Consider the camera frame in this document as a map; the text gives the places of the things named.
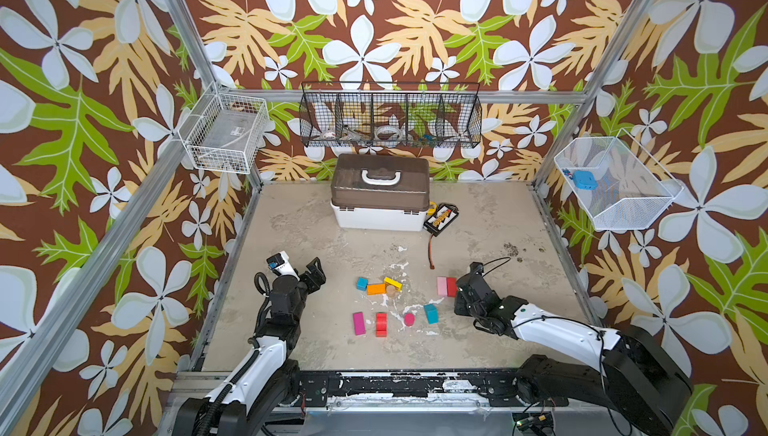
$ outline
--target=white wire basket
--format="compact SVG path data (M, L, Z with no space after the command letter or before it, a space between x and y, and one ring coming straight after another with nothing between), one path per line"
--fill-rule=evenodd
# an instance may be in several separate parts
M184 147L198 170L248 174L269 121L266 102L230 93L201 97Z
M623 137L633 142L632 147ZM618 136L574 138L554 158L554 163L596 231L646 230L684 188L626 131ZM565 173L578 170L591 172L597 187L577 188Z

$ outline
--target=pink block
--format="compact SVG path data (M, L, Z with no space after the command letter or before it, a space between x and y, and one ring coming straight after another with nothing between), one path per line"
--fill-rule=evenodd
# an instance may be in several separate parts
M362 317L362 313L356 312L353 314L352 320L355 323L355 335L360 336L366 334L366 320Z
M448 279L439 276L437 278L437 294L438 296L448 295Z

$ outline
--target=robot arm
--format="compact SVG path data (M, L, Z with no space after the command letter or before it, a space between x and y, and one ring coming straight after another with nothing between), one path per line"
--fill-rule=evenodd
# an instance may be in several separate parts
M213 428L219 436L255 434L275 406L298 396L299 365L287 358L301 334L306 297L320 289L326 276L318 258L301 276L285 252L268 258L267 264L277 277L272 288L263 273L254 277L265 298L248 340L252 349L215 390L181 406L173 436L208 436Z
M540 354L518 370L517 394L527 404L554 397L600 404L620 412L650 436L668 436L693 387L690 379L645 330L596 328L547 312L514 296L501 299L474 262L456 281L454 313L472 316L476 329L537 342L583 364Z

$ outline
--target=toolbox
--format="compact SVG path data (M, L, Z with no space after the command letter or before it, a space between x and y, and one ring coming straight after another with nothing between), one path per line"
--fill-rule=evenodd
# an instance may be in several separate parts
M429 209L429 163L341 154L331 182L331 206L342 228L420 231Z

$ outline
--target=toolbox handle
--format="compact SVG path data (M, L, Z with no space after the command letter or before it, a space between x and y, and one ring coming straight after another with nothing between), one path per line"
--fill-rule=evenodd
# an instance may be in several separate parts
M395 177L391 180L374 180L368 177L368 170L362 171L362 180L366 182L367 184L373 184L375 186L394 186L398 182L400 182L400 172L395 172Z

